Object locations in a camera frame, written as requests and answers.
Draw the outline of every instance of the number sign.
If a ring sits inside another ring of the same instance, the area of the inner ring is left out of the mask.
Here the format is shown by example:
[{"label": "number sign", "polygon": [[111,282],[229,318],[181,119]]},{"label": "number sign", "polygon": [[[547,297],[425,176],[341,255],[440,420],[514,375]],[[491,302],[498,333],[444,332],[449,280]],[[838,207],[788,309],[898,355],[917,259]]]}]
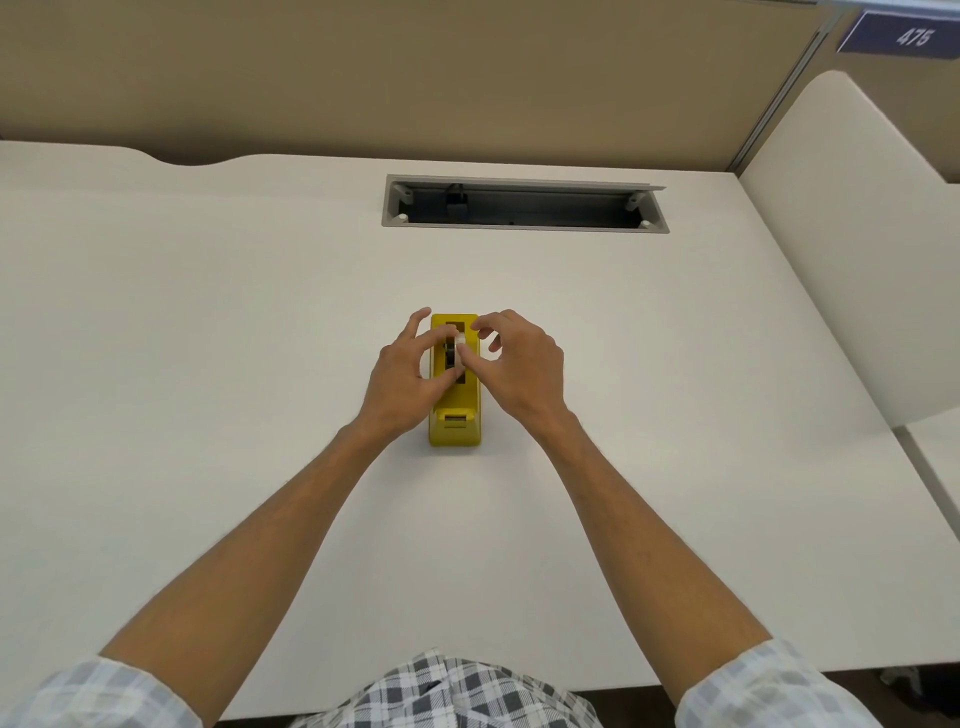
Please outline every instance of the number sign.
[{"label": "number sign", "polygon": [[864,11],[840,43],[837,52],[958,59],[960,18]]}]

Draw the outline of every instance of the plaid shirt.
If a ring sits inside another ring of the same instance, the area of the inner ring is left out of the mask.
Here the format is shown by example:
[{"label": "plaid shirt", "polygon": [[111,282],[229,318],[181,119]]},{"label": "plaid shirt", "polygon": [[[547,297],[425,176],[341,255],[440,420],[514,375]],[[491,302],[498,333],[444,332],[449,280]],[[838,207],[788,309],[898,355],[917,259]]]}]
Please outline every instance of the plaid shirt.
[{"label": "plaid shirt", "polygon": [[[690,689],[679,728],[879,728],[848,692],[789,644],[761,644]],[[152,675],[95,657],[48,678],[0,728],[201,728]],[[592,706],[504,667],[430,651],[350,700],[290,728],[600,728]]]}]

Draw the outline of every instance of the beige partition wall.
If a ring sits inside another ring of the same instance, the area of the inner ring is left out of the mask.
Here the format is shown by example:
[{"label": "beige partition wall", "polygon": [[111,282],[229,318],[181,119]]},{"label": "beige partition wall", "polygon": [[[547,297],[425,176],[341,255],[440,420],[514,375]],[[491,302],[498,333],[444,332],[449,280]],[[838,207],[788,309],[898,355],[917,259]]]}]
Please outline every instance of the beige partition wall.
[{"label": "beige partition wall", "polygon": [[806,85],[835,69],[847,73],[948,182],[960,182],[960,61],[838,54],[858,15],[849,12],[830,34],[739,171]]},{"label": "beige partition wall", "polygon": [[830,11],[734,0],[5,0],[0,134],[722,170]]}]

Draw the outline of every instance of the right hand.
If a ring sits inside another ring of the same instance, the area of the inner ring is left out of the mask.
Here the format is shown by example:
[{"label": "right hand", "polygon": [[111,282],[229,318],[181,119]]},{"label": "right hand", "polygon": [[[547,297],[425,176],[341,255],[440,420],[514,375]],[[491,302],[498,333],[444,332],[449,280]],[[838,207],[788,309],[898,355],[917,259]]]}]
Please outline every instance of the right hand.
[{"label": "right hand", "polygon": [[552,336],[511,309],[479,316],[470,328],[486,339],[496,332],[493,361],[458,347],[464,365],[490,390],[503,410],[531,433],[569,415],[564,403],[564,350]]}]

